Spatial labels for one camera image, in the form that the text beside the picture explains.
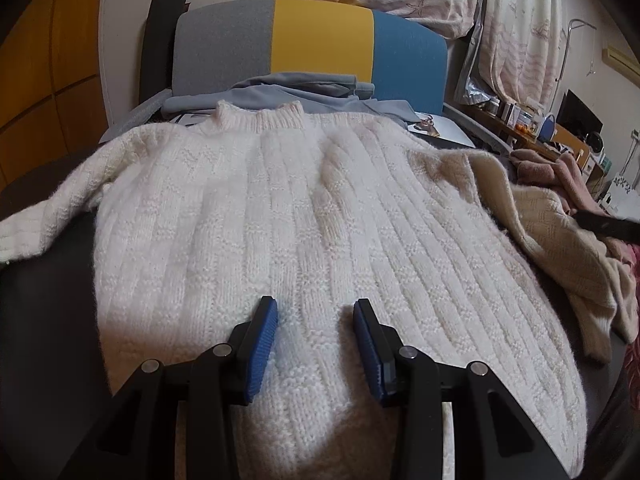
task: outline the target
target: desk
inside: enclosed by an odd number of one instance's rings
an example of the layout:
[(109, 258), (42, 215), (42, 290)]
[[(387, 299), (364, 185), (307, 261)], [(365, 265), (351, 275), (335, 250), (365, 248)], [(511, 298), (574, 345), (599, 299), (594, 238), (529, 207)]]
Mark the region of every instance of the desk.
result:
[(508, 127), (503, 120), (488, 114), (477, 106), (465, 107), (465, 113), (474, 118), (485, 128), (491, 130), (493, 133), (499, 136), (500, 134), (504, 134), (505, 136), (513, 137), (514, 139), (516, 139), (516, 148), (533, 150), (534, 152), (545, 157), (547, 160), (551, 160), (554, 162), (558, 160), (558, 157), (560, 156), (558, 152), (550, 150), (539, 140), (535, 140), (533, 137), (528, 136), (527, 134), (523, 134), (518, 130), (514, 130), (513, 128)]

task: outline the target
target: television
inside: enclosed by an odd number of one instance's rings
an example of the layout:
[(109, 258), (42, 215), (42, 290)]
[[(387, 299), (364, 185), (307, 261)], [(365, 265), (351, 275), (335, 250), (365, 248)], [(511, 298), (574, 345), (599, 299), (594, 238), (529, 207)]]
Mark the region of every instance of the television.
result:
[(568, 90), (562, 99), (556, 123), (584, 141), (591, 132), (600, 133), (602, 123), (576, 94)]

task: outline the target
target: cable knit pattern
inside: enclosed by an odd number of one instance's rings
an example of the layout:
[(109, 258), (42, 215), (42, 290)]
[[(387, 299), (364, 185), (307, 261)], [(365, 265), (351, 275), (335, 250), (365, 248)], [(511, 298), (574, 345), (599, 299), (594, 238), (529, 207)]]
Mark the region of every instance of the cable knit pattern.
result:
[(276, 298), (262, 390), (234, 412), (243, 478), (388, 478), (397, 413), (368, 393), (351, 330), (358, 298), (436, 361), (487, 362), (576, 476), (586, 409), (574, 358), (481, 206), (473, 153), (365, 114), (221, 104), (196, 126), (148, 124), (102, 147), (51, 199), (0, 224), (0, 259), (41, 253), (101, 201), (95, 293), (114, 390), (144, 359), (194, 358), (261, 295)]

